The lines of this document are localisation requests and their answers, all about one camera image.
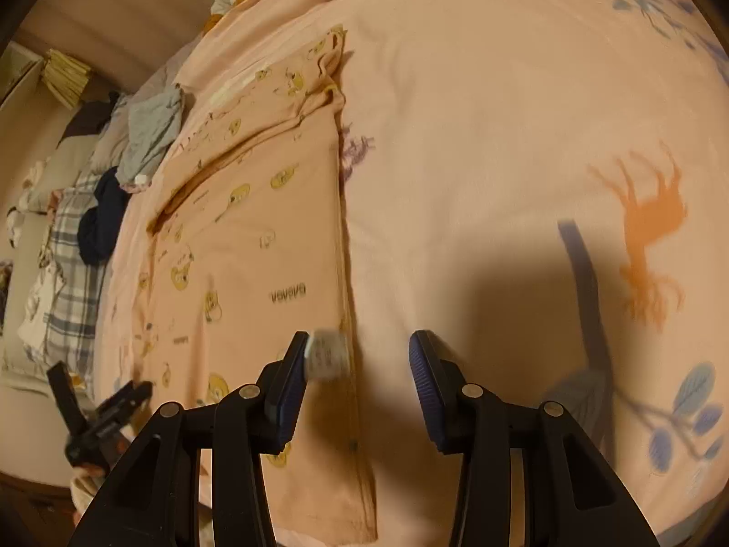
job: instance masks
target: bed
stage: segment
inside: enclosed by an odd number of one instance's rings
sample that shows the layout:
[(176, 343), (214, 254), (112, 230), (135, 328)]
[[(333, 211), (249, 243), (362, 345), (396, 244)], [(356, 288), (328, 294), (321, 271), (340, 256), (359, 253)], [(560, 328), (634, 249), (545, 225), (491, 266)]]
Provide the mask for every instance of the bed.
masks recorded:
[[(338, 47), (311, 89), (308, 66), (291, 69)], [(282, 127), (247, 148), (272, 120), (227, 115), (243, 99), (260, 103), (254, 87), (276, 79), (300, 102), (302, 134)], [(125, 214), (102, 294), (95, 400), (142, 377), (155, 382), (153, 408), (214, 402), (275, 359), (294, 325), (340, 322), (356, 381), (319, 389), (317, 405), (338, 404), (324, 423), (347, 423), (325, 433), (312, 403), (290, 452), (264, 461), (277, 538), (442, 545), (459, 461), (427, 439), (406, 352), (411, 332), (430, 329), (470, 381), (502, 399), (566, 405), (661, 544), (690, 537), (729, 477), (729, 58), (691, 0), (243, 0), (174, 80), (195, 104)], [(332, 98), (307, 106), (325, 91)], [(302, 126), (329, 105), (338, 170), (326, 155), (311, 173), (308, 156), (283, 174), (261, 160), (290, 129), (308, 141)], [(331, 151), (322, 122), (319, 146)], [(268, 173), (266, 199), (290, 180), (301, 187), (292, 195), (316, 204), (253, 206), (254, 176)], [(230, 220), (235, 248), (200, 242), (192, 206), (203, 194), (220, 206), (205, 227)], [(273, 242), (260, 217), (274, 210), (325, 234), (306, 246), (321, 263), (306, 280), (288, 268), (290, 247), (272, 263), (249, 254), (249, 243)], [(162, 291), (170, 269), (182, 295)], [(286, 298), (289, 310), (289, 297), (305, 295), (311, 312), (291, 309), (277, 335), (264, 327), (269, 313), (247, 321), (257, 269), (282, 272), (260, 288), (272, 304)], [(226, 278), (250, 285), (236, 292)], [(196, 299), (181, 299), (193, 289)], [(165, 308), (172, 297), (195, 322), (189, 331)], [(221, 335), (231, 314), (244, 325)], [(517, 454), (513, 476), (519, 545)], [(200, 487), (209, 503), (205, 470)]]

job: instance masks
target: pink duvet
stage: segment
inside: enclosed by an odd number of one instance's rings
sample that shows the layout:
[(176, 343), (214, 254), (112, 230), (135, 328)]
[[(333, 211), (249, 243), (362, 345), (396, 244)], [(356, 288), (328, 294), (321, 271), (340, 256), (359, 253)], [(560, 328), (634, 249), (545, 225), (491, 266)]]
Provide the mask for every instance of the pink duvet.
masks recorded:
[[(460, 462), (426, 436), (416, 329), (503, 400), (560, 400), (675, 544), (729, 476), (729, 59), (712, 31), (689, 0), (247, 0), (178, 75), (197, 99), (180, 137), (340, 23), (378, 544), (450, 533)], [(98, 398), (135, 372), (131, 306), (164, 167), (119, 237)], [(518, 486), (513, 507), (518, 545)]]

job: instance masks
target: plaid fabric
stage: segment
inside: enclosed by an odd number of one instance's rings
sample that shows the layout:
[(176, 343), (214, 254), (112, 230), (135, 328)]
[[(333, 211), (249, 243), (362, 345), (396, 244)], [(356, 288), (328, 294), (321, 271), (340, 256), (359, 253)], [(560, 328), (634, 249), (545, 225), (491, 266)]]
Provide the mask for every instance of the plaid fabric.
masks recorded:
[(83, 263), (78, 231), (86, 210), (97, 205), (93, 192), (100, 178), (99, 175), (81, 178), (76, 186), (63, 190), (48, 242), (66, 285), (58, 293), (48, 319), (47, 359), (50, 364), (64, 361), (70, 372), (85, 381), (87, 388), (92, 386), (96, 317), (107, 267)]

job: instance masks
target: wall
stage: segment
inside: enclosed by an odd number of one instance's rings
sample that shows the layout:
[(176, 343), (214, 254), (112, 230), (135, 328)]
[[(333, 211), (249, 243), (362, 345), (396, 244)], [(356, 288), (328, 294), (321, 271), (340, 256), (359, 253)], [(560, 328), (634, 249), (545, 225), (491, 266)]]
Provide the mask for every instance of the wall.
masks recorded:
[[(14, 259), (5, 230), (5, 215), (21, 192), (35, 160), (50, 155), (71, 118), (40, 85), (13, 122), (0, 133), (0, 259)], [(0, 385), (0, 470), (57, 486), (68, 486), (71, 467), (63, 456), (66, 427), (56, 404), (40, 394)]]
[(67, 431), (53, 399), (0, 385), (0, 430), (3, 473), (68, 486), (72, 469), (63, 456)]
[(128, 92), (200, 32), (213, 0), (38, 0), (14, 40), (85, 61)]
[(13, 259), (15, 251), (5, 229), (7, 211), (21, 195), (23, 179), (36, 160), (50, 156), (72, 117), (48, 89), (39, 84), (17, 115), (13, 129), (0, 133), (0, 259)]

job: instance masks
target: crumpled fabric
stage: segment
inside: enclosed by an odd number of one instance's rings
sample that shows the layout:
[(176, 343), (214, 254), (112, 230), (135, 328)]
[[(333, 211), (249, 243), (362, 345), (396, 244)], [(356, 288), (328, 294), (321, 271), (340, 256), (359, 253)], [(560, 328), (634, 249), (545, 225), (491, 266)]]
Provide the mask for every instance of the crumpled fabric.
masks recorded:
[(117, 245), (130, 195), (119, 186), (116, 173), (114, 166), (101, 176), (93, 192), (98, 206), (86, 210), (79, 222), (79, 253), (86, 265), (103, 263)]
[(180, 133), (185, 93), (179, 84), (129, 107), (129, 144), (122, 153), (117, 180), (134, 186), (137, 175), (154, 176)]
[(28, 358), (35, 363), (50, 366), (46, 359), (48, 319), (53, 303), (66, 282), (55, 261), (39, 271), (26, 301), (26, 317), (18, 327), (17, 336), (26, 346)]

